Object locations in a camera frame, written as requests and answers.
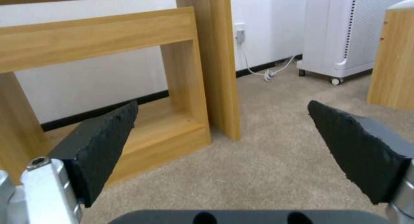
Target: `vent grille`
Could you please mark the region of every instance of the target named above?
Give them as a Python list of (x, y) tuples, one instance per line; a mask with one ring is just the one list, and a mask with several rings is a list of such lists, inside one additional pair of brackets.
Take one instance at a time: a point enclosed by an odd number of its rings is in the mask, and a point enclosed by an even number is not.
[(348, 57), (349, 42), (351, 40), (352, 23), (354, 22), (355, 5), (356, 5), (356, 0), (352, 0), (351, 16), (349, 17), (348, 32), (346, 34), (345, 52), (343, 54), (343, 57), (345, 59), (347, 59)]

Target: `white wall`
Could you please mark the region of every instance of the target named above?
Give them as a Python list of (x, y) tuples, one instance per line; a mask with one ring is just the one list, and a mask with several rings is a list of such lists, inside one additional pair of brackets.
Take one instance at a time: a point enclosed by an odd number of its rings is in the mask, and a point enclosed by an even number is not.
[[(232, 0), (233, 22), (244, 22), (249, 66), (301, 54), (306, 0)], [(245, 69), (235, 43), (237, 70)]]
[[(80, 0), (0, 6), (0, 27), (157, 9), (175, 0)], [(167, 89), (159, 47), (16, 73), (40, 123)]]
[[(0, 27), (175, 8), (175, 0), (77, 0), (0, 6)], [(232, 0), (250, 66), (302, 53), (305, 0)], [(235, 45), (237, 70), (240, 64)], [(159, 47), (16, 73), (40, 123), (167, 89)]]

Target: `hole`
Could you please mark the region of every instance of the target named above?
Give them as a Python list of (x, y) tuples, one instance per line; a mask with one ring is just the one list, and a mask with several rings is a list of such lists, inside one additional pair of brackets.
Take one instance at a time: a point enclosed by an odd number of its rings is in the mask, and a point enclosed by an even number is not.
[(209, 212), (201, 212), (194, 217), (192, 224), (217, 224), (217, 219)]
[(39, 157), (37, 159), (33, 159), (33, 161), (31, 162), (31, 165), (38, 165), (38, 164), (41, 164), (44, 161), (45, 161), (44, 157)]
[(313, 224), (313, 222), (301, 212), (291, 212), (287, 216), (288, 224)]

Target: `white cable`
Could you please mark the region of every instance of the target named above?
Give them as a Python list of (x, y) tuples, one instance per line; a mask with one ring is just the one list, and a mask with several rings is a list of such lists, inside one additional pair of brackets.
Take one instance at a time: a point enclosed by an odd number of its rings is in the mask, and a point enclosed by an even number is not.
[(253, 71), (250, 69), (250, 67), (249, 67), (249, 63), (247, 62), (247, 56), (246, 56), (246, 53), (244, 53), (243, 47), (242, 47), (241, 45), (240, 45), (240, 51), (241, 51), (241, 53), (242, 53), (242, 54), (243, 54), (243, 56), (244, 56), (244, 60), (245, 60), (246, 66), (247, 66), (247, 70), (248, 70), (250, 73), (252, 73), (253, 75), (260, 75), (260, 76), (264, 76), (265, 74), (256, 73), (256, 72), (253, 72)]
[(290, 65), (290, 63), (293, 61), (293, 59), (295, 57), (296, 57), (296, 55), (292, 56), (292, 58), (289, 60), (289, 62), (287, 62), (287, 64), (283, 68), (278, 69), (277, 71), (272, 71), (270, 69), (266, 70), (265, 77), (264, 77), (265, 81), (266, 82), (272, 81), (273, 77), (275, 77), (279, 72), (281, 72), (284, 69), (286, 69)]
[(289, 62), (287, 62), (287, 64), (286, 64), (283, 68), (278, 69), (278, 70), (277, 70), (277, 71), (275, 71), (275, 72), (273, 72), (273, 71), (272, 71), (272, 75), (273, 75), (273, 76), (275, 76), (277, 73), (279, 73), (279, 72), (283, 71), (284, 69), (286, 69), (286, 68), (290, 65), (290, 63), (293, 61), (293, 59), (294, 59), (295, 57), (296, 57), (296, 55), (292, 56), (292, 58), (289, 60)]

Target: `wooden shelf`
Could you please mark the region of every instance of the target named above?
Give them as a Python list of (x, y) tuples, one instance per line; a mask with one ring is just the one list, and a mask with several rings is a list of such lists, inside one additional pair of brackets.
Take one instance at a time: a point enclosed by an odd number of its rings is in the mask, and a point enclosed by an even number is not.
[[(77, 125), (48, 131), (46, 137), (53, 146), (56, 146)], [(172, 150), (180, 151), (180, 155), (186, 155), (207, 146), (209, 140), (200, 146), (193, 141), (189, 143), (191, 146), (181, 144), (180, 141), (183, 138), (202, 136), (206, 131), (210, 131), (208, 126), (198, 122), (190, 113), (177, 109), (170, 98), (139, 106), (135, 127), (130, 133), (108, 184), (132, 177), (176, 158)]]
[[(69, 62), (161, 46), (170, 97), (139, 107), (135, 128), (124, 146), (108, 184), (191, 153), (211, 143), (195, 14), (192, 7), (129, 15), (0, 28), (0, 86), (4, 101), (0, 111), (9, 117), (0, 129), (10, 129), (0, 138), (0, 167), (12, 171), (19, 182), (27, 160), (44, 155), (31, 144), (42, 140), (43, 132), (28, 105), (13, 72), (37, 66)], [(33, 120), (18, 123), (23, 116)], [(46, 133), (56, 146), (76, 125)]]

